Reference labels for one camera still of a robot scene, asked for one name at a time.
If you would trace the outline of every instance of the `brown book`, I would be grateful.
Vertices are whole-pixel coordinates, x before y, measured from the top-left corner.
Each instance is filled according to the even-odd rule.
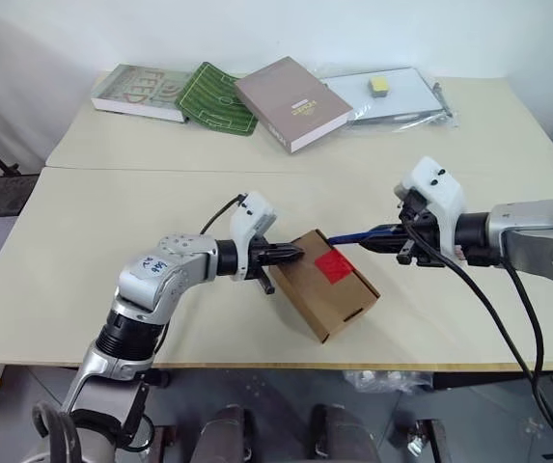
[[[291,57],[239,79],[235,92],[288,152],[346,123],[352,109]]]

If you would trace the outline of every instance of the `floor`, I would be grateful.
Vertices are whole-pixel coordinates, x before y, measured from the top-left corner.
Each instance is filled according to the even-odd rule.
[[[38,400],[60,403],[74,372],[64,368],[7,367],[0,389],[0,463],[18,462],[37,443],[30,410]],[[553,385],[543,387],[553,402]],[[361,394],[340,371],[187,369],[174,372],[167,389],[152,389],[147,413],[156,425],[176,424],[180,441],[167,463],[187,462],[205,421],[219,408],[238,403],[253,410],[264,461],[305,455],[307,424],[317,403],[344,405],[376,439],[383,463],[431,462],[430,448],[415,459],[401,447],[395,422],[440,419],[453,461],[542,462],[553,452],[553,435],[542,423],[524,381],[443,392]],[[119,463],[141,455],[118,452]]]

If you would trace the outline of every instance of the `tabletop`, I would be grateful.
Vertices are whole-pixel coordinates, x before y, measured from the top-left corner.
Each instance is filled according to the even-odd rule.
[[[487,155],[501,161],[497,152]],[[553,170],[537,162],[518,166],[502,155],[505,169],[456,175],[470,211],[553,198]],[[459,166],[480,161],[466,152],[453,160]],[[167,233],[198,231],[236,193],[257,190],[275,206],[270,241],[313,228],[333,235],[395,221],[392,190],[414,163],[406,169],[381,164],[252,174],[45,168],[0,253],[0,363],[79,364],[104,323],[124,263]],[[451,170],[452,163],[444,167]],[[228,237],[228,221],[223,216],[214,224],[216,238]],[[219,277],[184,294],[156,365],[518,369],[484,307],[448,270],[400,266],[394,256],[353,245],[340,249],[381,297],[326,344],[278,288],[266,296],[256,282]],[[469,270],[532,361],[531,328],[505,272]],[[544,332],[545,367],[553,368],[553,283],[523,280]]]
[[[440,78],[458,127],[391,133],[341,128],[289,155],[261,125],[250,137],[97,111],[86,97],[48,167],[210,172],[360,172],[410,169],[427,154],[453,173],[494,174],[535,160],[553,172],[553,144],[503,79]]]

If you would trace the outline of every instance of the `plastic wrap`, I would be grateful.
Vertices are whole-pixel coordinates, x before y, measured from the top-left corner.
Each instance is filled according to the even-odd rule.
[[[419,387],[432,389],[432,373],[425,371],[375,371],[371,369],[346,369],[346,381],[359,393],[415,393]]]
[[[373,90],[374,78],[385,82],[385,92]],[[398,132],[427,124],[457,126],[441,85],[415,68],[349,73],[320,80],[353,107],[345,132]]]

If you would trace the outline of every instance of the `book spine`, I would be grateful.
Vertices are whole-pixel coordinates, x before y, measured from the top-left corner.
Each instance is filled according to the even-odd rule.
[[[250,98],[248,98],[244,92],[235,85],[235,94],[239,98],[239,100],[244,103],[244,105],[248,108],[248,110],[255,115],[255,117],[259,120],[260,123],[265,125],[267,127],[267,130],[269,133],[272,134],[272,136],[278,140],[278,143],[280,143],[283,147],[285,147],[285,150],[290,154],[291,153],[291,143],[288,141],[279,131],[272,125],[272,123],[269,121],[267,116],[261,111]]]

